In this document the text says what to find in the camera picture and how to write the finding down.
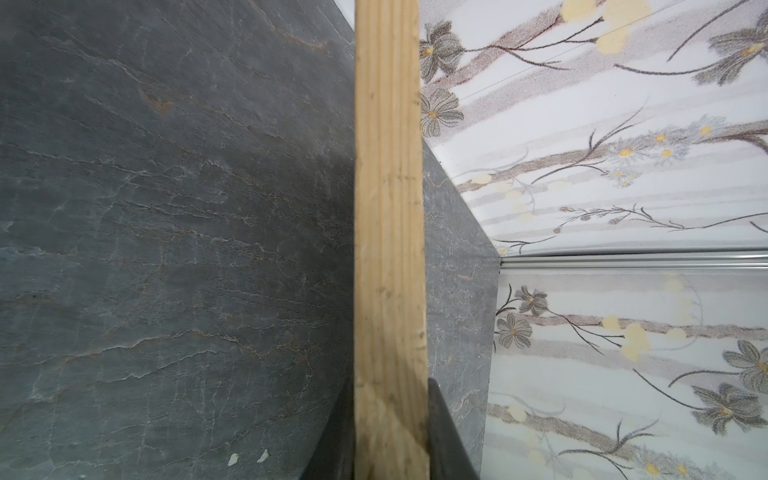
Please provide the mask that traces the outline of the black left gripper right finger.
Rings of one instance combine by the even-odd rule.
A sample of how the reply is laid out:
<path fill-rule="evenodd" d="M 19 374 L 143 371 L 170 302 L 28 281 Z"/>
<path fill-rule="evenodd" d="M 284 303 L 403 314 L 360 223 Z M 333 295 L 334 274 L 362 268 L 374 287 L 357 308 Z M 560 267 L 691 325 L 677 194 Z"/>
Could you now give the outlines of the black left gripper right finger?
<path fill-rule="evenodd" d="M 428 379 L 428 447 L 431 480 L 478 480 L 438 382 Z"/>

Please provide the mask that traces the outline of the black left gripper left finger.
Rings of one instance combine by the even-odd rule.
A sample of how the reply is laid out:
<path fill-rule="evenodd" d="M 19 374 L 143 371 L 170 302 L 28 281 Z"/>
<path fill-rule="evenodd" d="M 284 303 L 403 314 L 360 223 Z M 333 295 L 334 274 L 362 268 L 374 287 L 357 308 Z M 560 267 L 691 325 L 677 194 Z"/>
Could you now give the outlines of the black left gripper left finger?
<path fill-rule="evenodd" d="M 354 386 L 349 375 L 300 479 L 350 480 L 354 475 L 354 458 Z"/>

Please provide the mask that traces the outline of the light wooden picture frame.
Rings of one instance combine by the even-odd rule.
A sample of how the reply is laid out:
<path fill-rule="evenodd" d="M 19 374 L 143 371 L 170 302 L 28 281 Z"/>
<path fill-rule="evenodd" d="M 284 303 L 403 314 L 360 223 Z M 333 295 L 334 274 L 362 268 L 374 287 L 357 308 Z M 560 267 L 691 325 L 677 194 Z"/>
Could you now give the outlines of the light wooden picture frame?
<path fill-rule="evenodd" d="M 355 5 L 354 475 L 429 477 L 415 1 Z"/>

